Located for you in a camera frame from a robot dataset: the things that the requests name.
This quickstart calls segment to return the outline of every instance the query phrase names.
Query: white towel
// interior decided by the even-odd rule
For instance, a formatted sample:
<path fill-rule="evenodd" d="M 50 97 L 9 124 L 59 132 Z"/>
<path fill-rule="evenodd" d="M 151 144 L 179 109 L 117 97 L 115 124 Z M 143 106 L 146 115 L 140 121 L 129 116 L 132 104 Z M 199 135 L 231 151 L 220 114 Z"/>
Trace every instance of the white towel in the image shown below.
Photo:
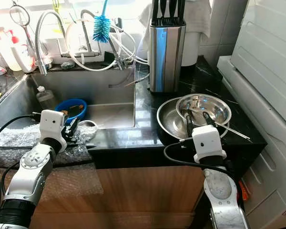
<path fill-rule="evenodd" d="M 158 17 L 161 17 L 161 9 L 158 7 Z M 169 17 L 169 3 L 167 1 L 165 17 Z M 139 21 L 146 28 L 142 40 L 142 48 L 149 48 L 149 23 L 152 18 L 152 4 L 148 4 L 139 16 Z M 201 32 L 203 39 L 210 37 L 211 28 L 211 6 L 209 0 L 187 0 L 185 2 L 184 20 L 186 22 L 186 32 Z"/>

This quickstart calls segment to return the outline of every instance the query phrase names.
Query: white dishwasher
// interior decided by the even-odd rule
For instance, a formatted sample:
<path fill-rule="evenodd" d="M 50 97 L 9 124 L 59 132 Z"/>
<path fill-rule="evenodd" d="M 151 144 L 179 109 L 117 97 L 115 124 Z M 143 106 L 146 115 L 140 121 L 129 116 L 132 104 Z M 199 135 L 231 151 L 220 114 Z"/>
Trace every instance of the white dishwasher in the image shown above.
<path fill-rule="evenodd" d="M 251 229 L 286 227 L 286 0 L 249 0 L 223 82 L 268 145 L 243 177 Z"/>

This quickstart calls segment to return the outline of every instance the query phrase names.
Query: kitchen sink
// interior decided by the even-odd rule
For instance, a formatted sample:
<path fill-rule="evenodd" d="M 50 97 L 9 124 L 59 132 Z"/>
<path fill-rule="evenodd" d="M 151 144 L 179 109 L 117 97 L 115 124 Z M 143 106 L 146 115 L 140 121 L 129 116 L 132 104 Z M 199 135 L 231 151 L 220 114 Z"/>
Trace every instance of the kitchen sink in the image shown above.
<path fill-rule="evenodd" d="M 84 120 L 94 121 L 99 129 L 133 127 L 134 84 L 124 87 L 132 81 L 132 68 L 123 71 L 109 69 L 102 72 L 48 72 L 47 76 L 29 74 L 1 102 L 0 126 L 16 116 L 40 112 L 36 88 L 41 85 L 52 90 L 59 102 L 70 98 L 85 100 L 88 107 Z M 30 123 L 30 120 L 24 119 L 13 127 L 20 128 Z"/>

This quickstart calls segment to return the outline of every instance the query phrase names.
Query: blue bowl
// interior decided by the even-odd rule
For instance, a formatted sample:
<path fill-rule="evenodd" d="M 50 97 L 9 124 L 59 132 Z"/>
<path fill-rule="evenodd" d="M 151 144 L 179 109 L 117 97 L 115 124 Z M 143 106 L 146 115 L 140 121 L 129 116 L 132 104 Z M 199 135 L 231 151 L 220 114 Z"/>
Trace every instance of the blue bowl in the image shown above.
<path fill-rule="evenodd" d="M 69 117 L 67 120 L 66 120 L 66 123 L 67 124 L 70 124 L 72 122 L 72 120 L 74 118 L 79 118 L 79 119 L 83 119 L 86 112 L 87 112 L 87 103 L 82 100 L 82 99 L 68 99 L 68 100 L 65 100 L 63 102 L 61 102 L 60 104 L 58 104 L 55 108 L 56 111 L 62 111 L 62 110 L 69 110 L 69 108 L 71 106 L 76 106 L 76 105 L 84 105 L 84 108 L 82 110 L 82 112 L 80 112 L 78 115 L 76 116 L 73 116 L 73 117 Z"/>

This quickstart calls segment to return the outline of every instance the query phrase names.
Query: knife block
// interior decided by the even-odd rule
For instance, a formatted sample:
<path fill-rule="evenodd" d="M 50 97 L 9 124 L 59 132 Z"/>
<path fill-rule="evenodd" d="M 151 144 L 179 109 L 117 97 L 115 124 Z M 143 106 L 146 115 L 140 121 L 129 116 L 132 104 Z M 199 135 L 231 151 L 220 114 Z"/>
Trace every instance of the knife block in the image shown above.
<path fill-rule="evenodd" d="M 186 24 L 153 25 L 150 22 L 150 90 L 176 92 L 180 77 Z"/>

